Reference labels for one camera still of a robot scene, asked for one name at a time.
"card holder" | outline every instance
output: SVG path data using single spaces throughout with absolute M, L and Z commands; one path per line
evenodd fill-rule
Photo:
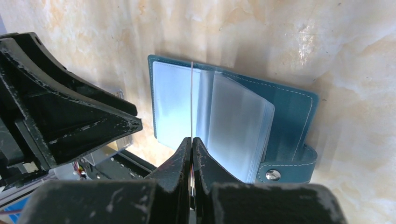
M 154 97 L 156 84 L 155 80 L 153 80 L 154 62 L 180 66 L 187 70 L 190 70 L 191 66 L 190 62 L 161 56 L 148 56 L 153 116 L 156 115 L 156 99 Z M 259 182 L 274 182 L 273 179 L 267 178 L 267 174 L 276 170 L 280 174 L 280 178 L 276 182 L 309 182 L 317 154 L 312 147 L 306 145 L 304 142 L 318 106 L 317 95 L 294 87 L 243 76 L 219 67 L 195 63 L 194 72 L 202 71 L 220 73 L 224 77 L 239 83 L 258 96 L 266 99 L 275 107 L 267 150 L 266 153 L 263 153 L 256 180 Z M 202 82 L 202 80 L 194 80 L 194 83 L 196 82 Z M 190 87 L 188 86 L 186 90 L 188 90 L 188 100 L 190 100 Z M 154 130 L 158 138 L 156 126 L 156 118 L 154 118 Z

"worn black plastic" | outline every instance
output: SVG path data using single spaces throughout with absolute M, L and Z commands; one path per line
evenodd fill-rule
M 192 165 L 196 219 L 188 219 L 194 213 L 189 204 Z M 190 138 L 185 138 L 144 180 L 47 183 L 25 207 L 19 220 L 22 224 L 44 220 L 85 224 L 346 223 L 336 198 L 325 187 L 242 183 L 207 153 L 199 138 L 194 138 L 192 147 Z
M 1 186 L 141 130 L 136 115 L 135 105 L 67 71 L 35 33 L 0 36 Z

